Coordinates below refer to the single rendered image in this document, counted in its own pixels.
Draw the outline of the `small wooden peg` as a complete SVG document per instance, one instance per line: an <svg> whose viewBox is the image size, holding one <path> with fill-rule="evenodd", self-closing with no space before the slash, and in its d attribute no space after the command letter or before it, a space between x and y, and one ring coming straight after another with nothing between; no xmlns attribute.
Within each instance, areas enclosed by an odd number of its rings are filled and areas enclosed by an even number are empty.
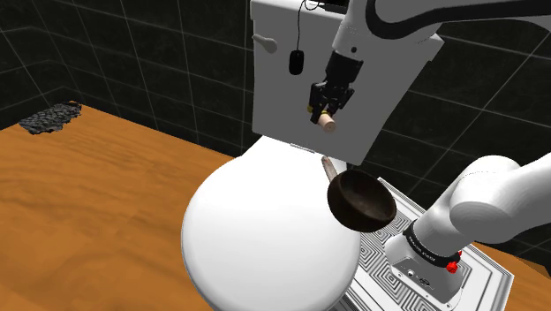
<svg viewBox="0 0 551 311"><path fill-rule="evenodd" d="M311 114L310 121L316 125L319 125L324 132L332 133L336 129L336 121L332 118L332 114L327 110L321 110L318 118L314 116L314 107L307 106L307 111Z"/></svg>

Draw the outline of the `patterned robot stand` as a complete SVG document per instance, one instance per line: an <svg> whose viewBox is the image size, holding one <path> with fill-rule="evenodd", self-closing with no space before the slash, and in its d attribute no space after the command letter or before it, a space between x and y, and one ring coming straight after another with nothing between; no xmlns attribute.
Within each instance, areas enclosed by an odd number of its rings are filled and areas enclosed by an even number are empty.
<svg viewBox="0 0 551 311"><path fill-rule="evenodd" d="M447 303L414 291L411 282L402 280L406 272L392 272L384 254L385 242L425 210L383 178L379 181L395 199L396 218L377 232L360 235L359 267L354 280L329 311L505 311L514 275L473 245L463 248L457 271L462 284Z"/></svg>

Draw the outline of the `white toilet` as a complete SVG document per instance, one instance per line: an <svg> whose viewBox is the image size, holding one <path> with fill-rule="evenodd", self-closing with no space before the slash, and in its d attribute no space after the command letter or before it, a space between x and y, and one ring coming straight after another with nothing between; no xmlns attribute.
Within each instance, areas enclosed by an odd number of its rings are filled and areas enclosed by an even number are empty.
<svg viewBox="0 0 551 311"><path fill-rule="evenodd" d="M318 8L301 12L304 70L289 73L302 0L250 0L254 41L253 130L259 139L214 171L183 219L186 271L214 311L329 311L358 268L360 235L328 206L329 179L361 163L420 71L439 51L435 32L421 42L374 38L354 93L326 133L310 121L311 87L326 77L345 17Z"/></svg>

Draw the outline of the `dark grey pebbled mat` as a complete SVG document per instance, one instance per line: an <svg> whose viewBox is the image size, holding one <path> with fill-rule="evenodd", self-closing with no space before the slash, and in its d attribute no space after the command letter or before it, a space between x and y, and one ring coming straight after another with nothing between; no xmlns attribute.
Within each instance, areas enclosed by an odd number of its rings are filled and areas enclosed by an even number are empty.
<svg viewBox="0 0 551 311"><path fill-rule="evenodd" d="M53 105L19 121L19 125L32 135L61 131L65 124L81 115L82 104L69 101Z"/></svg>

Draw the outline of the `black corded device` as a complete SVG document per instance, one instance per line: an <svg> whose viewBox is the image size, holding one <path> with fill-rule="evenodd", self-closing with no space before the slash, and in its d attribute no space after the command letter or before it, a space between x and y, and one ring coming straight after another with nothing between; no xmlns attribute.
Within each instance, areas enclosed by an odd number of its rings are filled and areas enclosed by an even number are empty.
<svg viewBox="0 0 551 311"><path fill-rule="evenodd" d="M350 0L302 0L297 13L297 40L296 48L291 51L289 56L289 73L291 75L300 75L304 70L305 52L300 49L300 16L303 10L314 11L322 8L325 11L332 11L341 14L346 13Z"/></svg>

